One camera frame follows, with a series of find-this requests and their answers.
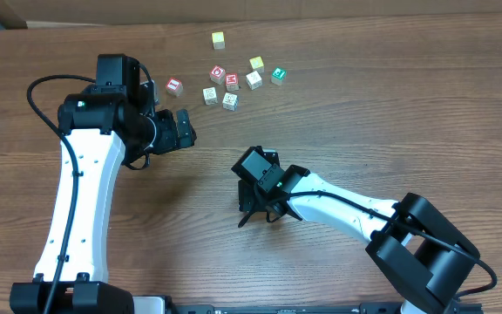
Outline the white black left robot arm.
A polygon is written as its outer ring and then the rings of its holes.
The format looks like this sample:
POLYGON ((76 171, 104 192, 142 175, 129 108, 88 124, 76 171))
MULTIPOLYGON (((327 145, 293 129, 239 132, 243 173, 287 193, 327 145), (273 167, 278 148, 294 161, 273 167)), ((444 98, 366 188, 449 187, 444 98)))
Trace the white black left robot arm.
POLYGON ((43 122, 62 149, 58 192, 44 251, 29 283, 14 283, 15 313, 166 313, 167 299, 135 297, 108 283, 107 233, 121 167, 193 146, 187 110, 156 110, 149 72, 125 54, 98 56, 95 78, 68 95, 58 121, 43 122))

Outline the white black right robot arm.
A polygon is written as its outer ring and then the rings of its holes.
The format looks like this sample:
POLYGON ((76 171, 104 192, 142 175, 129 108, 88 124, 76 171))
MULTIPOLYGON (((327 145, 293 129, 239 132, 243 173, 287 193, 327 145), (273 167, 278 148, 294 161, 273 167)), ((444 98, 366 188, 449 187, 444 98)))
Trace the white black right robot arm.
POLYGON ((366 252, 404 298, 402 313, 450 313, 480 254, 428 200, 401 201, 339 188, 307 168, 282 169, 275 150, 250 147, 233 165, 240 210, 268 222, 290 215, 328 225, 366 245, 366 252))

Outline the green F letter block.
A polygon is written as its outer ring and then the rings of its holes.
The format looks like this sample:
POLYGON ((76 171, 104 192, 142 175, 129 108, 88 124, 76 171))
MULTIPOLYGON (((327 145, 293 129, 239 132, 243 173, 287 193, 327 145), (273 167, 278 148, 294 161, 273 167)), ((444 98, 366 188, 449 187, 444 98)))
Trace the green F letter block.
POLYGON ((282 85, 287 76, 287 71, 281 67, 276 67, 271 74, 271 82, 275 85, 282 85))

